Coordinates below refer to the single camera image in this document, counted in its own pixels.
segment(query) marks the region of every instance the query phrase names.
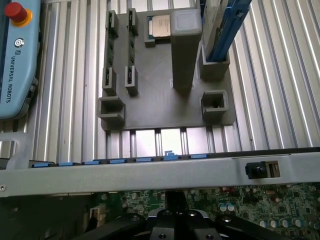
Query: green circuit board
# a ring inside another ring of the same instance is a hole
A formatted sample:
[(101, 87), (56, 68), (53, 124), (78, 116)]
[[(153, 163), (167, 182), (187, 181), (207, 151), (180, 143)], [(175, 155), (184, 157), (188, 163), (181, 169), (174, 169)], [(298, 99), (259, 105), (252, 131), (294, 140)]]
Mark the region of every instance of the green circuit board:
[[(320, 183), (217, 187), (184, 191), (190, 209), (244, 218), (293, 239), (320, 240)], [(160, 190), (100, 193), (97, 203), (106, 205), (106, 221), (124, 213), (165, 208)]]

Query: metal frame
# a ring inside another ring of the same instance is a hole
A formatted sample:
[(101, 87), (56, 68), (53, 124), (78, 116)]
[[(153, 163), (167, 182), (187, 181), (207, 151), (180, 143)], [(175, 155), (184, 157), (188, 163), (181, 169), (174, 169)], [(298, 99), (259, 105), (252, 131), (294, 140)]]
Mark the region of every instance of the metal frame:
[[(117, 131), (96, 116), (107, 10), (194, 7), (194, 0), (44, 0), (37, 99), (0, 122), (0, 197), (318, 182), (319, 153), (28, 169), (29, 160), (83, 163), (320, 146), (318, 0), (253, 0), (229, 50), (234, 125)], [(281, 177), (249, 180), (248, 162), (277, 160)]]
[[(3, 170), (0, 197), (319, 181), (320, 152)], [(280, 177), (249, 179), (247, 163), (278, 162)]]

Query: rectangular holder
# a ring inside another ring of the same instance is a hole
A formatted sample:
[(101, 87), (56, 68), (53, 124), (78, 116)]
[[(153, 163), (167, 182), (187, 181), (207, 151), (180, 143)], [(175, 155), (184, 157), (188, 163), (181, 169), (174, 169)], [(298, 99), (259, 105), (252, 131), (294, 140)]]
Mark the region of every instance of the rectangular holder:
[(125, 88), (131, 97), (138, 94), (138, 72), (134, 65), (125, 67)]
[(138, 72), (135, 67), (135, 37), (138, 35), (138, 17), (134, 8), (127, 13), (127, 65), (124, 69), (124, 87), (130, 97), (138, 94)]
[(117, 74), (113, 69), (115, 38), (118, 37), (119, 20), (115, 11), (108, 11), (105, 23), (105, 47), (102, 89), (107, 96), (117, 95)]
[(207, 62), (204, 46), (201, 46), (199, 55), (199, 71), (200, 77), (205, 82), (216, 82), (224, 79), (226, 71), (229, 68), (229, 53), (226, 55), (225, 61)]
[(205, 91), (201, 98), (202, 119), (210, 125), (220, 124), (229, 109), (225, 90)]
[(98, 114), (104, 130), (118, 130), (126, 121), (126, 105), (118, 96), (103, 96), (98, 99)]
[(116, 96), (117, 95), (117, 74), (114, 71), (113, 67), (103, 69), (103, 79), (102, 89), (107, 96)]

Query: red emergency stop button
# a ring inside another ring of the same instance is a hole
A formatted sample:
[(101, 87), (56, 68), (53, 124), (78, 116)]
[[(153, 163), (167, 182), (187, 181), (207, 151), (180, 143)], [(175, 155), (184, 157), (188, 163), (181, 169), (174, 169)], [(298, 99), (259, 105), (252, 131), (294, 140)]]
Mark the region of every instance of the red emergency stop button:
[(4, 9), (4, 14), (14, 23), (24, 23), (28, 20), (28, 12), (18, 2), (10, 2)]

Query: gray square holder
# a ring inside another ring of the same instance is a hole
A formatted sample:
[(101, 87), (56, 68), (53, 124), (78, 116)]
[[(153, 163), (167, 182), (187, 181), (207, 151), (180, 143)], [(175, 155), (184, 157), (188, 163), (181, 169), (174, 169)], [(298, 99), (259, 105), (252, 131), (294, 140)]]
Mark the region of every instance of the gray square holder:
[(121, 129), (126, 121), (126, 106), (118, 96), (100, 97), (97, 116), (103, 129)]
[(201, 98), (202, 119), (204, 122), (216, 125), (229, 109), (227, 92), (225, 90), (205, 91)]
[(199, 71), (200, 77), (205, 82), (221, 81), (225, 77), (226, 71), (229, 68), (230, 59), (229, 53), (226, 55), (226, 60), (221, 62), (207, 62), (204, 46), (201, 46), (199, 55)]

